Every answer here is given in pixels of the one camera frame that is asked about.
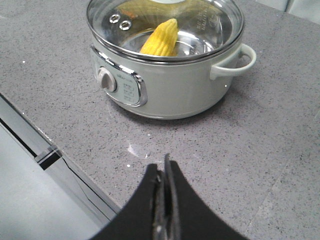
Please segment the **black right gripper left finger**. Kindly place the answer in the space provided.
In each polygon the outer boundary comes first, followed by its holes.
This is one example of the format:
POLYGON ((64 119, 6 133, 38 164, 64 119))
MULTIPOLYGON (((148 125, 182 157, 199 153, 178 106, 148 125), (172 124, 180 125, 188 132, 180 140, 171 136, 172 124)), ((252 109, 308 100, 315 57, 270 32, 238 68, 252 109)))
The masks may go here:
POLYGON ((138 188, 122 210, 93 240, 151 240, 158 169, 149 164, 138 188))

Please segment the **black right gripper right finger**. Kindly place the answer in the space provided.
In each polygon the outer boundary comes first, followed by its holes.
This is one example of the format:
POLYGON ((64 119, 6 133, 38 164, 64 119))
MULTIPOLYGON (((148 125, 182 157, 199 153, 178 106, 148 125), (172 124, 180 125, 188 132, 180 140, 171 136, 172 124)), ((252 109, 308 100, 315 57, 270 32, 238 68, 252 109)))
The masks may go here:
POLYGON ((247 239, 203 202, 168 153, 164 157, 164 179, 170 240, 247 239))

